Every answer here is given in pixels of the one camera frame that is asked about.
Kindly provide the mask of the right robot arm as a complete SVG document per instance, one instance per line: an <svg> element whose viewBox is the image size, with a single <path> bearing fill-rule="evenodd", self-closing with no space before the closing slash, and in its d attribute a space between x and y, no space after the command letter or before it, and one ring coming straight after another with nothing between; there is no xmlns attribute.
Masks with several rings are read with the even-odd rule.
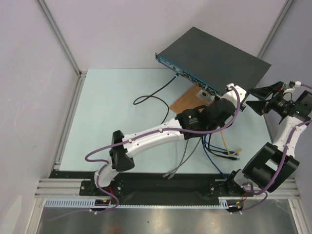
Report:
<svg viewBox="0 0 312 234"><path fill-rule="evenodd" d="M224 184L228 195L235 196L244 191L254 195L271 193L298 168L299 161L294 158L295 146L312 122L311 86L306 85L297 100L292 100L295 89L300 86L305 85L299 81L279 81L248 91L257 99L246 104L260 116L276 112L281 116L280 127L273 143L267 142L243 169L232 171L228 176Z"/></svg>

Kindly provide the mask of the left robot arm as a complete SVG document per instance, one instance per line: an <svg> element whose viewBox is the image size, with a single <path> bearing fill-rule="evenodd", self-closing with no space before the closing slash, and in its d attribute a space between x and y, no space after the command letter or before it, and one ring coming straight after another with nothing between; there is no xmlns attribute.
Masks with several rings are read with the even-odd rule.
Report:
<svg viewBox="0 0 312 234"><path fill-rule="evenodd" d="M120 172L134 168L133 158L138 154L162 144L204 137L220 132L231 126L238 115L240 101L221 98L209 106L198 106L187 109L169 121L135 134L124 135L116 131L112 136L112 144L94 150L85 160L91 162L90 156L109 150L109 159L94 173L90 189L97 195L107 191L111 181Z"/></svg>

